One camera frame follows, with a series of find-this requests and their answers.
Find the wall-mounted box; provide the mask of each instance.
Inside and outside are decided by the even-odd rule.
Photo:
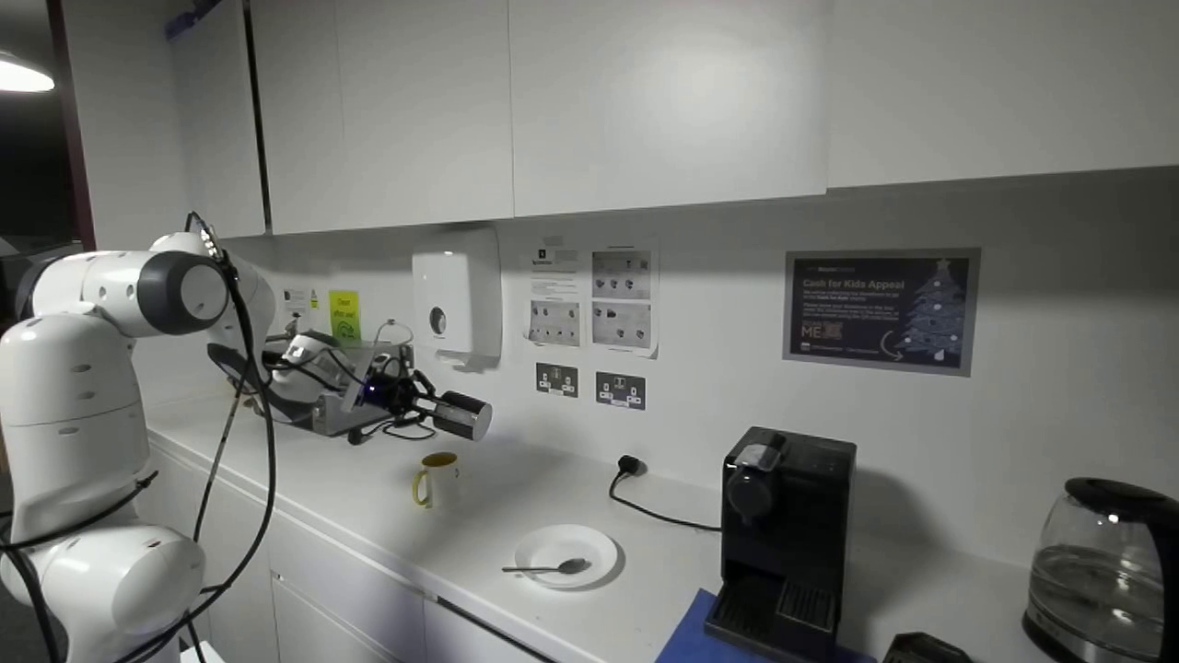
[[[414,249],[414,342],[420,351],[503,353],[503,260],[493,227],[447,233]]]

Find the kettle handle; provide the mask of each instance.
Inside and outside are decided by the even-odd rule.
[[[1155,517],[1146,517],[1146,531],[1155,539],[1161,576],[1163,576],[1163,658],[1179,658],[1179,504],[1158,504]]]

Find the robotic arm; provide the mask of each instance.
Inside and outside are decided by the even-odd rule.
[[[203,584],[203,549],[144,525],[131,504],[90,531],[69,525],[126,502],[149,474],[132,337],[213,331],[226,346],[246,342],[226,282],[226,260],[189,233],[150,249],[74,254],[47,265],[35,318],[0,342],[10,542],[41,542],[24,553],[65,626],[69,663],[121,658],[171,630]],[[264,318],[264,282],[239,292],[259,294]],[[0,582],[30,605],[9,560]]]
[[[0,423],[14,546],[0,560],[0,582],[38,605],[35,567],[46,609],[65,626],[69,663],[139,658],[203,584],[203,549],[144,525],[131,509],[150,483],[132,337],[209,331],[213,366],[318,436],[356,440],[365,427],[423,420],[461,439],[488,436],[492,404],[434,394],[404,342],[342,362],[332,337],[295,336],[275,362],[262,362],[271,319],[273,294],[259,272],[232,270],[213,240],[178,233],[150,249],[51,260],[35,287],[35,318],[4,336]]]

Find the electrical outlet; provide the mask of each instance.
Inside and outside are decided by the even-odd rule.
[[[616,407],[648,407],[648,378],[624,373],[596,373],[596,400]]]
[[[580,346],[580,301],[530,301],[528,337],[542,346]]]
[[[594,301],[594,342],[654,346],[654,304]]]
[[[570,272],[580,265],[580,249],[565,248],[560,240],[546,240],[530,249],[530,270],[539,272]]]
[[[654,298],[654,254],[594,249],[594,298]]]
[[[307,318],[318,310],[318,287],[285,287],[279,298],[285,298],[279,301],[279,325],[295,325],[295,319],[307,325]]]
[[[570,366],[539,366],[539,390],[580,399],[580,367]]]

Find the ceiling light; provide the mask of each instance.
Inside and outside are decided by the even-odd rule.
[[[18,95],[38,95],[38,92],[51,92],[51,77],[46,68],[35,68],[18,60],[10,60],[9,51],[0,51],[0,92],[18,92]]]

